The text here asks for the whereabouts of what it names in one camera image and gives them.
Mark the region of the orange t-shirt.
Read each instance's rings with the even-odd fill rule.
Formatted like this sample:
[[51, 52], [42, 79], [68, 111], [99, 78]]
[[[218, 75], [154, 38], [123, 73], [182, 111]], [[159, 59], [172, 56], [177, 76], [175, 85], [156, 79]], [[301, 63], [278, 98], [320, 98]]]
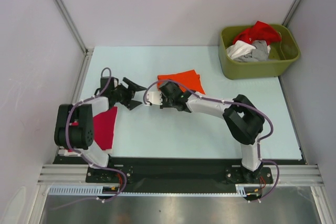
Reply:
[[158, 75], [158, 80], [165, 79], [177, 81], [191, 90], [205, 94], [201, 84], [201, 77], [194, 69], [180, 73]]

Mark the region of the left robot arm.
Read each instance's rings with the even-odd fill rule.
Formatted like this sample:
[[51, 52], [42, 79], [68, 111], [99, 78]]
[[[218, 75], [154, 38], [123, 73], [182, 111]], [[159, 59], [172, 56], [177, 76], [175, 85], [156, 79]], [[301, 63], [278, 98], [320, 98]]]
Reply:
[[62, 104], [58, 108], [54, 141], [57, 146], [78, 154], [89, 167], [98, 170], [98, 176], [105, 182], [110, 182], [118, 175], [123, 182], [127, 180], [124, 172], [109, 165], [110, 157], [95, 140], [93, 119], [104, 112], [108, 112], [115, 104], [120, 103], [128, 110], [142, 104], [134, 100], [136, 92], [146, 90], [127, 78], [119, 83], [114, 77], [101, 77], [100, 87], [94, 96], [74, 105]]

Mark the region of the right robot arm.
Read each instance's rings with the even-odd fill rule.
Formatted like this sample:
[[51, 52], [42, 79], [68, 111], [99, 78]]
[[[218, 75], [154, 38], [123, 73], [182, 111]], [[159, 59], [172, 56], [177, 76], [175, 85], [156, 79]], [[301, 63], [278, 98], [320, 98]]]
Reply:
[[258, 137], [263, 131], [265, 118], [254, 105], [238, 95], [228, 104], [225, 101], [202, 96], [195, 91], [182, 91], [178, 84], [165, 81], [159, 85], [160, 108], [175, 108], [188, 113], [203, 113], [223, 119], [235, 140], [241, 144], [241, 171], [246, 182], [254, 183], [261, 177], [263, 167], [258, 157]]

